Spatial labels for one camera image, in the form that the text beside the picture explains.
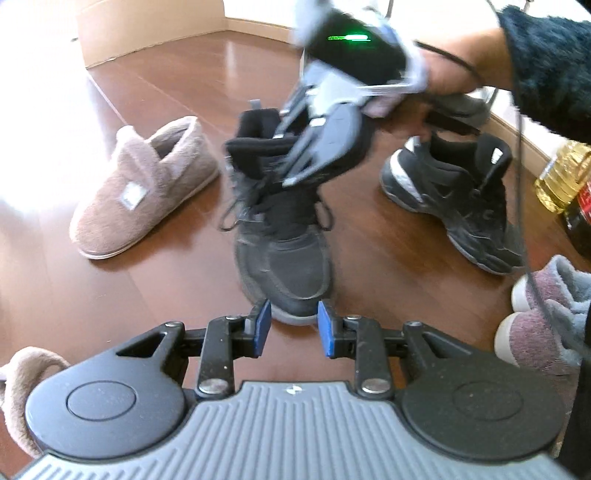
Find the cooking oil bottle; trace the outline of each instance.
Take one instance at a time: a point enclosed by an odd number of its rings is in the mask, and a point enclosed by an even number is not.
[[[535,181],[535,194],[549,211],[561,213],[591,174],[591,147],[567,141]]]

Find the human hand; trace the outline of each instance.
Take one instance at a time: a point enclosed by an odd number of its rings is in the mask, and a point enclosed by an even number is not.
[[[487,85],[511,88],[511,59],[500,28],[433,42],[433,45],[468,62]],[[427,93],[442,96],[469,93],[482,86],[463,66],[434,52],[421,50],[421,53],[427,66]],[[425,140],[431,132],[425,124],[430,109],[431,105],[420,94],[408,95],[380,127],[403,141],[416,135]]]

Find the wooden floor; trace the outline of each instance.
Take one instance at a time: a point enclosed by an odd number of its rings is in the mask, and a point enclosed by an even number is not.
[[[131,124],[149,135],[170,120],[197,115],[222,166],[223,143],[248,100],[260,98],[265,106],[285,100],[297,77],[297,53],[271,40],[216,33],[87,73],[76,43],[60,52],[34,62],[15,56],[0,83],[0,364],[27,345],[79,362],[169,319],[194,328],[248,312],[233,235],[216,229],[231,199],[226,177],[110,260],[81,257],[68,227],[118,128]],[[453,248],[438,221],[407,213],[381,193],[379,169],[403,141],[380,134],[364,165],[323,186],[336,217],[328,238],[337,309],[373,316],[385,327],[422,320],[490,349],[510,311],[515,279],[479,270]],[[511,187],[512,178],[507,183]],[[530,187],[525,204],[534,267],[562,252],[588,268]],[[193,365],[187,385],[194,372]],[[238,360],[236,377],[351,378],[352,363],[324,358],[312,327],[275,323],[263,357]],[[27,461],[0,427],[0,471],[13,475]]]

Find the black sneaker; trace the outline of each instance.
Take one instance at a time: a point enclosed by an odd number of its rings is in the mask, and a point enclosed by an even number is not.
[[[476,142],[410,139],[380,175],[386,195],[409,212],[440,218],[453,245],[483,270],[506,275],[522,266],[519,240],[507,221],[503,175],[509,146],[492,135]]]
[[[236,197],[236,264],[242,289],[253,303],[269,299],[272,314],[290,325],[316,323],[318,302],[333,287],[333,268],[323,230],[332,214],[317,189],[285,189],[274,171],[295,137],[273,138],[280,122],[275,109],[244,112],[236,138],[226,143],[228,170]],[[329,226],[320,226],[322,203]]]

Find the shoe sole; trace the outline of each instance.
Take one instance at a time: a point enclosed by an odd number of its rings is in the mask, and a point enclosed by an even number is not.
[[[446,227],[446,234],[447,237],[450,239],[450,242],[453,244],[453,246],[456,248],[456,250],[458,250],[466,259],[468,259],[471,263],[477,265],[480,269],[491,273],[493,275],[510,275],[512,274],[514,271],[520,269],[521,267],[510,267],[509,271],[497,271],[497,270],[493,270],[490,266],[481,263],[480,261],[478,261],[470,252],[468,252],[465,248],[463,248],[449,233],[449,229],[447,228],[446,225],[446,221],[444,218],[442,218],[437,212],[433,211],[432,209],[430,209],[427,205],[423,204],[423,205],[417,205],[417,207],[411,207],[410,205],[407,205],[406,203],[404,203],[400,198],[398,198],[396,195],[390,193],[386,187],[386,185],[384,185],[384,182],[382,181],[381,177],[379,179],[379,183],[380,186],[382,187],[382,191],[386,194],[386,196],[392,200],[396,205],[398,205],[399,207],[403,208],[404,210],[406,210],[407,212],[411,212],[411,213],[425,213],[427,215],[431,215],[434,216],[436,218],[439,218],[441,220],[441,222],[443,223],[443,225]]]
[[[125,247],[117,250],[116,252],[112,252],[109,254],[103,254],[103,255],[94,255],[94,254],[89,254],[86,253],[80,249],[78,249],[78,251],[80,252],[80,254],[83,257],[86,257],[90,260],[106,260],[107,258],[112,258],[116,255],[122,254],[123,252],[125,252],[126,250],[129,250],[131,247],[133,247],[134,245],[140,243],[144,238],[146,238],[146,236],[156,227],[156,225],[158,225],[162,220],[164,220],[168,215],[170,215],[171,213],[173,213],[177,208],[179,208],[184,202],[186,202],[187,200],[189,200],[191,197],[195,196],[196,194],[198,194],[201,190],[203,190],[205,187],[207,187],[207,185],[209,185],[211,182],[213,182],[218,175],[220,174],[219,169],[216,169],[206,180],[204,180],[203,183],[201,183],[196,189],[194,189],[191,193],[189,193],[184,199],[182,199],[180,201],[180,203],[172,208],[166,215],[164,215],[150,230],[148,230],[146,232],[145,235],[142,235],[141,237],[139,237],[138,239],[134,240],[133,242],[131,242],[129,245],[126,245]]]
[[[531,310],[530,304],[527,302],[527,297],[525,296],[526,286],[527,277],[522,275],[511,289],[511,307],[513,307],[514,312],[527,312]]]
[[[241,282],[242,291],[244,292],[244,295],[246,296],[248,301],[250,301],[254,305],[260,299],[264,299],[265,296],[262,294],[262,292],[259,290],[258,287],[256,287],[256,286],[249,287],[248,284],[250,284],[250,283],[251,283],[250,281],[247,282],[244,279],[242,279],[242,282]],[[259,294],[257,295],[255,293],[253,293],[250,290],[251,288],[254,288],[257,292],[259,292]],[[271,303],[271,317],[273,317],[278,322],[285,323],[287,325],[297,326],[297,327],[316,325],[318,323],[318,315],[312,315],[309,317],[297,317],[295,315],[292,315],[291,313],[287,313],[285,310],[282,310],[277,305],[273,305],[272,303]]]
[[[513,321],[517,318],[519,312],[512,313],[505,320],[501,322],[499,328],[495,333],[495,355],[507,362],[508,364],[519,366],[517,360],[511,352],[511,344],[509,343],[509,334],[511,333],[511,326]]]

